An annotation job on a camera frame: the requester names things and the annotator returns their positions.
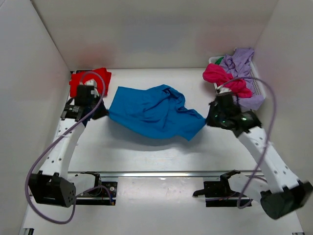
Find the blue t shirt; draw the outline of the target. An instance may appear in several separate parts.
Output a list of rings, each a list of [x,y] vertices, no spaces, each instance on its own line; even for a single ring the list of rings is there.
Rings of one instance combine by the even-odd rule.
[[[168,85],[147,90],[118,87],[109,117],[152,139],[180,136],[190,141],[205,125],[201,114],[185,107],[185,96]]]

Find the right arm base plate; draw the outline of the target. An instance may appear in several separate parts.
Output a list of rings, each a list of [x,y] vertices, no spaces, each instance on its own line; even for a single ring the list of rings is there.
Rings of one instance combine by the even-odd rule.
[[[237,207],[240,193],[230,189],[228,179],[240,173],[240,171],[233,170],[222,174],[217,181],[204,181],[203,189],[194,191],[192,196],[204,196],[207,208]]]

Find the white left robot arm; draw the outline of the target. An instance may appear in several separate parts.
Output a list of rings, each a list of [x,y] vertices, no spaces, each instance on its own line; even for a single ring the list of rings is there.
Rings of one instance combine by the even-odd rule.
[[[56,143],[45,155],[37,173],[30,175],[28,186],[38,204],[70,207],[76,196],[86,190],[97,195],[102,190],[100,175],[85,171],[68,176],[69,164],[81,134],[89,120],[108,116],[100,89],[95,83],[78,85],[76,96],[71,98],[61,114]]]

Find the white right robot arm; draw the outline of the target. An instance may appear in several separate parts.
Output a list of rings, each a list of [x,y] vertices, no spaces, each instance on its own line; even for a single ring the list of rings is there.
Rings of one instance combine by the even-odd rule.
[[[303,207],[313,193],[312,184],[302,182],[287,167],[269,142],[257,116],[252,111],[242,112],[230,92],[216,95],[209,105],[206,124],[232,131],[254,158],[266,180],[250,180],[233,170],[220,176],[221,194],[231,196],[240,192],[259,203],[274,220]]]

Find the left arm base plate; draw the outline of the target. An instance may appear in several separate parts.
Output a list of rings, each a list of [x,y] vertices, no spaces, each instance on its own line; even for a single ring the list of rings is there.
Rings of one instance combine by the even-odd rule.
[[[78,196],[77,205],[86,206],[115,206],[118,189],[117,177],[101,177],[102,185],[107,188],[99,188],[92,192],[84,193]]]

